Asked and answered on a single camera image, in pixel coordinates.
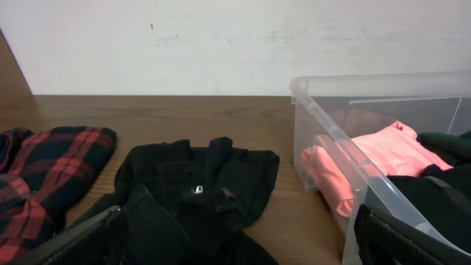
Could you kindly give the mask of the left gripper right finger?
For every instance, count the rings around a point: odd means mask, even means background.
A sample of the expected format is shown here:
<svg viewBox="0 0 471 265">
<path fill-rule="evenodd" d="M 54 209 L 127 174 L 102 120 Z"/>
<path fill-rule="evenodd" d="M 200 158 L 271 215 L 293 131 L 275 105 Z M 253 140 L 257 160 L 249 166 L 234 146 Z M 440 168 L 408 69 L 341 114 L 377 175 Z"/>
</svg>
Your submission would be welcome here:
<svg viewBox="0 0 471 265">
<path fill-rule="evenodd" d="M 470 265 L 468 254 L 365 204 L 354 231 L 363 265 Z"/>
</svg>

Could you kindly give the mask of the pink shirt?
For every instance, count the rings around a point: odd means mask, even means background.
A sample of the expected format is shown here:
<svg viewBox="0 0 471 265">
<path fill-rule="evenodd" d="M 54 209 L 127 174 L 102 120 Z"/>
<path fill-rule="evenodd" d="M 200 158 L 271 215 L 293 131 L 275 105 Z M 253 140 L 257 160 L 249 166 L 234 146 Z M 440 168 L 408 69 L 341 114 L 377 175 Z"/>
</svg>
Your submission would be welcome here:
<svg viewBox="0 0 471 265">
<path fill-rule="evenodd" d="M 423 147 L 417 137 L 415 130 L 396 121 L 376 133 L 358 136 L 352 141 L 386 176 L 417 177 L 433 164 L 441 170 L 452 168 L 449 162 Z M 300 165 L 314 180 L 331 209 L 341 216 L 351 216 L 354 190 L 325 148 L 304 149 Z"/>
</svg>

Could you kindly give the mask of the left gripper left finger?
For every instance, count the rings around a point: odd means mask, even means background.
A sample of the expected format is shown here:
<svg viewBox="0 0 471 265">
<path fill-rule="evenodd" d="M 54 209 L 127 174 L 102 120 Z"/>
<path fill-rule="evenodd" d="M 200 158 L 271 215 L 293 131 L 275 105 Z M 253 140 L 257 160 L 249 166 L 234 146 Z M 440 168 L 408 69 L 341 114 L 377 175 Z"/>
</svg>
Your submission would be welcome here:
<svg viewBox="0 0 471 265">
<path fill-rule="evenodd" d="M 116 265 L 127 245 L 127 213 L 113 206 L 67 229 L 11 265 Z"/>
</svg>

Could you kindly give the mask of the dark green garment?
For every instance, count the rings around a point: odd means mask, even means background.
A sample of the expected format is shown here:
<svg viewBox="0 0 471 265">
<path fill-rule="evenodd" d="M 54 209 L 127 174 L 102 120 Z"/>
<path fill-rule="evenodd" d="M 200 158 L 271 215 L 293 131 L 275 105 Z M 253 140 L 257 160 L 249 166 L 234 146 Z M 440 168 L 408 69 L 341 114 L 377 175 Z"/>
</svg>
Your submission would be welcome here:
<svg viewBox="0 0 471 265">
<path fill-rule="evenodd" d="M 417 141 L 451 166 L 470 163 L 470 131 L 459 136 L 442 132 L 424 132 Z"/>
</svg>

